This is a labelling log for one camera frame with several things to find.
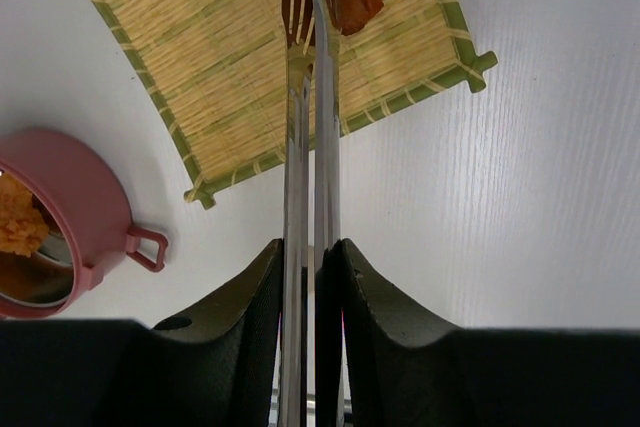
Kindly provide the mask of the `metal tongs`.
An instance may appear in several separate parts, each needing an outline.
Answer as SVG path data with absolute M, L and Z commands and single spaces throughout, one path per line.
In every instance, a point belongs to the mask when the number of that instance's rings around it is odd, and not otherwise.
M 343 426 L 339 35 L 342 0 L 281 0 L 286 126 L 278 423 Z

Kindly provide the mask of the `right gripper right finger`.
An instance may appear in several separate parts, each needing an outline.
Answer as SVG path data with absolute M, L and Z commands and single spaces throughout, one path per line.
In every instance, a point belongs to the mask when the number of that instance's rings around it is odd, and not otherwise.
M 316 283 L 335 307 L 356 426 L 635 426 L 639 334 L 462 328 L 420 305 L 344 239 Z

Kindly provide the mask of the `pink steel-lined pot with handles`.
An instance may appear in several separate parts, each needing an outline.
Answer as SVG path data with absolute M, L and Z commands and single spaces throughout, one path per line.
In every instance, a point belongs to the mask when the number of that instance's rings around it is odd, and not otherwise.
M 27 128 L 1 138 L 1 174 L 33 194 L 49 235 L 31 256 L 1 251 L 2 318 L 55 315 L 99 285 L 124 258 L 165 266 L 165 235 L 137 226 L 110 167 L 79 140 Z

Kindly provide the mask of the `orange fried food piece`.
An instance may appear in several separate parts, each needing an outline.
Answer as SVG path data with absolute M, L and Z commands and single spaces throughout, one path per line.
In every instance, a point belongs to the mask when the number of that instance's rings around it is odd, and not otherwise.
M 8 172 L 1 174 L 1 251 L 29 257 L 49 235 L 33 194 Z

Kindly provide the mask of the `bamboo serving mat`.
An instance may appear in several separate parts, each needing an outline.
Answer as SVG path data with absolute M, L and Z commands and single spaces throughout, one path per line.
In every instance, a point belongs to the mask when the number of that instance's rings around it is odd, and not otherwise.
M 189 202 L 284 161 L 281 0 L 90 0 L 140 78 L 185 165 Z M 466 82 L 485 88 L 496 55 L 475 51 L 458 0 L 383 0 L 340 43 L 341 131 L 350 134 Z

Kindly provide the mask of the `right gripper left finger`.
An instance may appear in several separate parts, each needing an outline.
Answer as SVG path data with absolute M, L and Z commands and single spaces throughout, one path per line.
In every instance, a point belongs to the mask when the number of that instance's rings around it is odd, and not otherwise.
M 265 426 L 283 243 L 153 328 L 125 319 L 5 321 L 5 426 Z

